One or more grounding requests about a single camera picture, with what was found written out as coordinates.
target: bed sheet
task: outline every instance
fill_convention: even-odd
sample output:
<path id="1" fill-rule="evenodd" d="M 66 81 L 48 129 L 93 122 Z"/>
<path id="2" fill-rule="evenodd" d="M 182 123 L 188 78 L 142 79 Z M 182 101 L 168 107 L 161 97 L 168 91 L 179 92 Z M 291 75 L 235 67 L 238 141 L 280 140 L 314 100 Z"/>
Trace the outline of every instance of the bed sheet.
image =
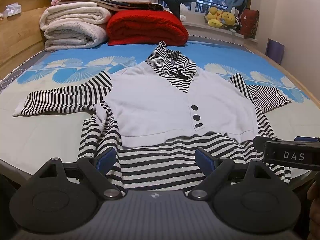
<path id="1" fill-rule="evenodd" d="M 83 120 L 89 113 L 12 117 L 18 102 L 35 90 L 79 85 L 102 70 L 114 73 L 145 60 L 156 45 L 102 44 L 93 49 L 70 49 L 47 54 L 0 94 L 0 159 L 34 174 L 49 158 L 77 159 Z M 275 86 L 292 102 L 267 113 L 278 138 L 319 137 L 320 110 L 279 70 L 256 54 L 215 44 L 188 42 L 180 50 L 196 64 L 229 79 L 241 73 L 248 85 Z M 292 169 L 292 178 L 306 171 Z"/>

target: black circular disc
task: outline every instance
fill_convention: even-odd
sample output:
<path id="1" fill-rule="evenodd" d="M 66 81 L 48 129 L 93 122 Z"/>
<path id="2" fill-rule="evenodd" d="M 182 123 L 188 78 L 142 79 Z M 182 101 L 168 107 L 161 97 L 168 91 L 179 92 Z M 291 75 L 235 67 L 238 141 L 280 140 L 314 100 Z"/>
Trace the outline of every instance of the black circular disc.
<path id="1" fill-rule="evenodd" d="M 255 178 L 220 190 L 214 197 L 213 208 L 232 228 L 271 234 L 292 228 L 301 204 L 284 183 Z"/>
<path id="2" fill-rule="evenodd" d="M 85 186 L 52 178 L 20 188 L 10 200 L 13 219 L 34 233 L 70 231 L 86 223 L 96 209 L 96 196 Z"/>

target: wooden headboard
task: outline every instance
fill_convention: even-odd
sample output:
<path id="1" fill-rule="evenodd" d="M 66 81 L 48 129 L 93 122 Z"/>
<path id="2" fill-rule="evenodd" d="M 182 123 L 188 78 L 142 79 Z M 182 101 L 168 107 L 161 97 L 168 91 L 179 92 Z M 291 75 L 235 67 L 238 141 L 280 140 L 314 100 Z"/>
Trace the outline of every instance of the wooden headboard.
<path id="1" fill-rule="evenodd" d="M 51 0 L 0 0 L 0 12 L 16 2 L 21 4 L 22 12 L 0 19 L 0 79 L 44 49 L 45 38 L 39 19 L 51 6 Z"/>

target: striped fabric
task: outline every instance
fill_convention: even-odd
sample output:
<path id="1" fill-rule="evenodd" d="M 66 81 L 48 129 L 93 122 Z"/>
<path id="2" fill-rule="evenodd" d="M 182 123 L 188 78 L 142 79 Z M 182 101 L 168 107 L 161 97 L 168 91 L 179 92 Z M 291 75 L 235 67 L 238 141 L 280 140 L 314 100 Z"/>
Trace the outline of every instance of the striped fabric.
<path id="1" fill-rule="evenodd" d="M 168 50 L 165 43 L 161 42 L 146 62 L 171 84 L 188 92 L 192 77 L 196 73 L 196 64 L 179 51 Z M 259 134 L 275 138 L 264 112 L 287 104 L 286 98 L 282 98 L 281 93 L 275 88 L 247 86 L 238 73 L 230 78 L 230 82 L 255 104 Z M 106 177 L 122 191 L 135 188 L 183 189 L 188 192 L 204 179 L 204 174 L 195 163 L 194 153 L 197 147 L 202 147 L 216 157 L 232 158 L 236 163 L 248 163 L 252 158 L 263 158 L 263 153 L 254 150 L 252 141 L 239 144 L 227 136 L 214 132 L 203 136 L 173 138 L 149 147 L 124 148 L 118 123 L 102 99 L 111 88 L 110 77 L 106 72 L 101 72 L 81 86 L 33 92 L 28 96 L 28 103 L 22 115 L 48 111 L 73 113 L 94 111 L 96 107 L 103 108 L 106 111 L 107 121 L 102 128 L 97 123 L 96 114 L 84 120 L 78 157 L 97 156 L 109 147 L 115 148 L 118 153 L 117 161 Z M 267 165 L 280 179 L 289 183 L 290 168 Z"/>

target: wooden bed rail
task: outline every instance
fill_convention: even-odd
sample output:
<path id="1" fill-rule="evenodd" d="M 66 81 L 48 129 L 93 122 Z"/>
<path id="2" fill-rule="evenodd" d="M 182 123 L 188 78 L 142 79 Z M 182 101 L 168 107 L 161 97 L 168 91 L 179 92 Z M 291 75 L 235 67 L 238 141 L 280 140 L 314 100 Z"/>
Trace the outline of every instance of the wooden bed rail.
<path id="1" fill-rule="evenodd" d="M 51 6 L 51 0 L 0 0 L 0 12 L 15 2 L 21 4 L 22 13 L 0 19 L 0 80 L 44 49 L 45 38 L 39 28 L 39 19 L 43 11 Z M 280 70 L 320 108 L 320 101 L 287 70 L 255 48 L 245 46 Z"/>

